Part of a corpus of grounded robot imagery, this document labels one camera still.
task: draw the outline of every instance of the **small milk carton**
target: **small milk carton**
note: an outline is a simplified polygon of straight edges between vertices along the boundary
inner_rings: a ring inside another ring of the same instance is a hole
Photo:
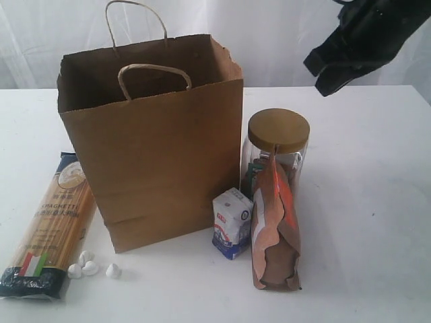
[[[213,245],[227,259],[235,259],[250,243],[253,202],[236,188],[213,200]]]

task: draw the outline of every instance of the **glass jar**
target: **glass jar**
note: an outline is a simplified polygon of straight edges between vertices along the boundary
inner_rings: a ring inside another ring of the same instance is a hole
[[[275,149],[275,159],[286,171],[295,197],[309,135],[307,120],[293,111],[274,108],[254,114],[248,122],[248,135],[242,146],[242,193],[253,199],[256,176]]]

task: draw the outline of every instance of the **paper bag handle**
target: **paper bag handle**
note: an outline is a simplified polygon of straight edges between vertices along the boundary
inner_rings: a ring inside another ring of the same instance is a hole
[[[130,65],[124,66],[119,71],[119,83],[120,83],[121,91],[123,91],[124,97],[126,97],[127,101],[131,101],[132,98],[130,97],[129,92],[127,91],[126,85],[124,84],[123,73],[125,71],[130,70],[130,69],[158,69],[159,71],[175,73],[175,74],[178,74],[178,75],[181,75],[182,77],[184,77],[185,81],[187,82],[186,90],[191,89],[190,77],[187,75],[186,72],[184,72],[180,69],[176,69],[175,67],[153,65],[153,64],[130,64]]]
[[[160,18],[160,16],[157,14],[157,12],[155,12],[152,8],[148,7],[147,5],[144,5],[144,4],[139,3],[139,2],[134,2],[134,1],[130,1],[130,0],[112,0],[112,1],[109,1],[106,4],[106,7],[105,7],[105,19],[106,19],[106,24],[108,25],[110,39],[112,40],[112,48],[114,49],[115,54],[117,54],[117,56],[118,56],[117,46],[115,45],[114,34],[112,33],[112,29],[110,27],[109,19],[108,19],[108,7],[110,5],[112,5],[113,3],[116,3],[116,2],[118,2],[118,3],[129,3],[131,5],[140,5],[141,7],[147,8],[152,13],[154,13],[156,15],[157,19],[159,19],[159,22],[160,22],[160,24],[163,27],[163,31],[164,31],[164,46],[166,46],[166,47],[168,46],[168,32],[166,31],[166,27],[165,27],[165,25],[164,25],[164,23],[162,21],[162,18]]]

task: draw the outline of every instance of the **italian flag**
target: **italian flag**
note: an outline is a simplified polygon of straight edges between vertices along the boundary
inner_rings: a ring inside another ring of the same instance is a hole
[[[28,252],[18,276],[39,277],[47,256],[48,254],[46,252],[37,257],[31,252]]]

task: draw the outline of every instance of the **white curtain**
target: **white curtain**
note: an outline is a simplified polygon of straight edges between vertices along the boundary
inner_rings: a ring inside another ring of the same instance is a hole
[[[332,0],[139,0],[169,37],[210,33],[242,66],[246,86],[314,85],[303,60],[338,25]],[[0,0],[0,88],[55,87],[63,55],[110,46],[107,0]],[[144,8],[109,9],[119,44],[161,38]],[[412,84],[431,102],[431,23],[389,65],[352,85]]]

